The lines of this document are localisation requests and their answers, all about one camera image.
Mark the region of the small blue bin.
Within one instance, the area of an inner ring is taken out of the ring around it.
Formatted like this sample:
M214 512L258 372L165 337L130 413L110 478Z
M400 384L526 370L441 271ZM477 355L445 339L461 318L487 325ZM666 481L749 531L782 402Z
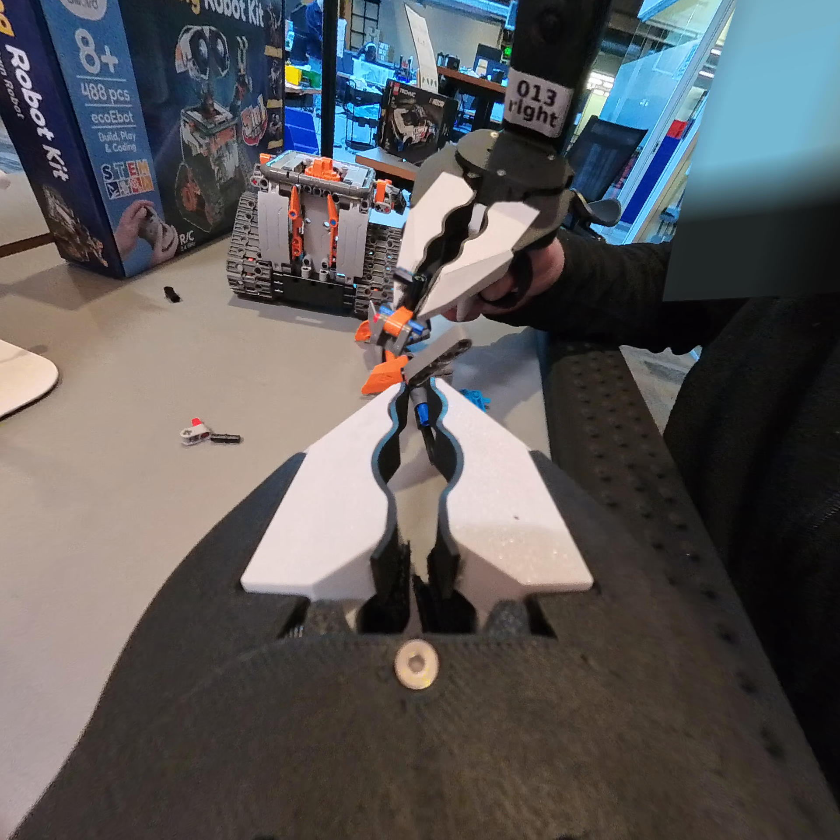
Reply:
M312 112L300 108L285 109L283 142L286 151L320 155L319 130Z

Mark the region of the white book stand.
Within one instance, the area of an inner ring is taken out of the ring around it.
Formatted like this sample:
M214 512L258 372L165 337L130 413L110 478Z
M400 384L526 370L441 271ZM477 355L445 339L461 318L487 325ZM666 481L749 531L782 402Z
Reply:
M58 384L56 364L39 353L1 341L1 418L36 403Z

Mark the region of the black dimpled pad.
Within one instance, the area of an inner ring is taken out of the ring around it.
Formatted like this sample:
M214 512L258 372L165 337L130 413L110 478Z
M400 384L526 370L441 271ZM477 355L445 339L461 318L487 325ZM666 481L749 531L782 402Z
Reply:
M838 838L765 622L715 546L620 351L548 343L553 498L593 574L529 598L532 768L557 837Z

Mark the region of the person's right forearm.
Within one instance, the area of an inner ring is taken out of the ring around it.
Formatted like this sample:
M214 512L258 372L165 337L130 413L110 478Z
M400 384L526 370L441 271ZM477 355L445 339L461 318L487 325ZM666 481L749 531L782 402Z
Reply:
M560 278L504 323L562 340L686 354L714 340L746 302L664 301L671 243L610 245L565 230L558 236Z

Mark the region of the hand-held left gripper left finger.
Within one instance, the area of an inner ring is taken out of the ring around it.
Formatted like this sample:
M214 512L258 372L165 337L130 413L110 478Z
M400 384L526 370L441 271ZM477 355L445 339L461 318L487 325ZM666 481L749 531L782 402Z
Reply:
M310 445L241 577L250 593L357 606L360 629L407 625L407 545L387 483L401 463L407 388Z

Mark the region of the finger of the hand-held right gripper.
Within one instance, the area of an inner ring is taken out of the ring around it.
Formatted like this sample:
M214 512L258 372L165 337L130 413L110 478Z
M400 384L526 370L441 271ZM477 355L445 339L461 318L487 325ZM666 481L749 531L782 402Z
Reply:
M413 200L395 266L395 305L418 308L445 262L467 236L476 191L462 177L439 175Z
M514 246L527 233L539 210L525 203L495 203L486 211L486 227L467 239L452 260L433 273L418 305L418 317L431 319L456 308L502 278L513 260Z

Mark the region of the grey office chair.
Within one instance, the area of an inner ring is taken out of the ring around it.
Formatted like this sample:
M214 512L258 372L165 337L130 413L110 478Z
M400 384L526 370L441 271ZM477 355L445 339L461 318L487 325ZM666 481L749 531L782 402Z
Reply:
M623 207L607 193L627 169L646 134L645 129L590 117L568 153L573 177L565 229L583 238L605 241L593 227L613 228L620 221Z

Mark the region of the tracked toy robot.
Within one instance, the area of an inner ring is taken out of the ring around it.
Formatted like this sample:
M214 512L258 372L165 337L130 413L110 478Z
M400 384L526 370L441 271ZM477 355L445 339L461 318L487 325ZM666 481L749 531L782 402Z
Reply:
M240 298L366 319L392 299L400 228L372 214L403 214L402 189L369 166L286 150L263 153L239 200L226 257Z

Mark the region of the black pole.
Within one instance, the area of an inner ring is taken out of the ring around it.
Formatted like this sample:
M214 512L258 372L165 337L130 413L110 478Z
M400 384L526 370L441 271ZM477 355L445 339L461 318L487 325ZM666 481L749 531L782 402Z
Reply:
M333 157L335 143L335 108L339 63L344 51L346 21L342 16L343 1L321 1L322 6L322 94L320 151Z

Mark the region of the dark grey angled toy beam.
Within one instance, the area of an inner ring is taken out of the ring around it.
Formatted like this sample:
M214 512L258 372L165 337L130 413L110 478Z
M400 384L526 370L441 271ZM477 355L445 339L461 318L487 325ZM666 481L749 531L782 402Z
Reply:
M411 356L402 369L416 426L420 431L431 464L435 463L435 433L429 418L427 388L433 378L448 371L451 363L473 344L469 331L462 325L453 327Z

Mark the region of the person's right hand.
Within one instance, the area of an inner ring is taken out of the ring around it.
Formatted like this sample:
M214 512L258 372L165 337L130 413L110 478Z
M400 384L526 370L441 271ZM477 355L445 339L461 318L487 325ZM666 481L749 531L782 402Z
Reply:
M513 322L514 316L526 308L536 297L560 278L564 269L565 255L563 244L558 235L547 241L543 248L531 248L519 252L511 262L511 266L504 276L483 289L475 296L466 310L459 313L457 307L444 311L443 317L451 322L469 322L480 317L495 319L502 322ZM530 286L515 305L504 308L498 305L499 300L512 294L518 286L518 274L529 266Z

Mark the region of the blue robot kit box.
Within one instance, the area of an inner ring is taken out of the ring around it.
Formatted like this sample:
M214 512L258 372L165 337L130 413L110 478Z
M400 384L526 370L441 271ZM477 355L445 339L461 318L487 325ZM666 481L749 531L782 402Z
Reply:
M2 120L62 258L128 279L229 233L284 144L284 38L284 2L1 2Z

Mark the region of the black toy car box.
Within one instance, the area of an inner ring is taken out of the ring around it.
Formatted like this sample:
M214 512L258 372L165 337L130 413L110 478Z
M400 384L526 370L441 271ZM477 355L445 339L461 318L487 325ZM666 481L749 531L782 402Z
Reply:
M454 98L390 79L381 101L376 145L420 165L449 142L457 112Z

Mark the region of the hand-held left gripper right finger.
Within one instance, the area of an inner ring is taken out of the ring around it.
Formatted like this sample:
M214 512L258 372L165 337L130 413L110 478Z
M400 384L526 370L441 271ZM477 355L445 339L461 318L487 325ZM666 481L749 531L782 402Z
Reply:
M538 452L446 381L431 381L437 506L428 583L483 620L502 602L587 592L594 577L538 468Z

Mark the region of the wooden workbench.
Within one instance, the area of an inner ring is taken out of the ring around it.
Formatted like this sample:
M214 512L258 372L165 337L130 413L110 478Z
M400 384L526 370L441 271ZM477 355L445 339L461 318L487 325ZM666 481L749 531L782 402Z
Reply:
M447 65L437 66L436 71L437 94L454 98L458 104L455 125L446 145L456 143L468 133L498 129L501 126L501 104L506 93L506 87L502 83L503 74L497 73L496 77L488 79L478 77L471 71L454 69ZM401 160L380 149L376 145L377 126L378 123L374 133L374 147L356 153L355 163L372 168L381 179L391 180L399 186L411 186L421 164Z

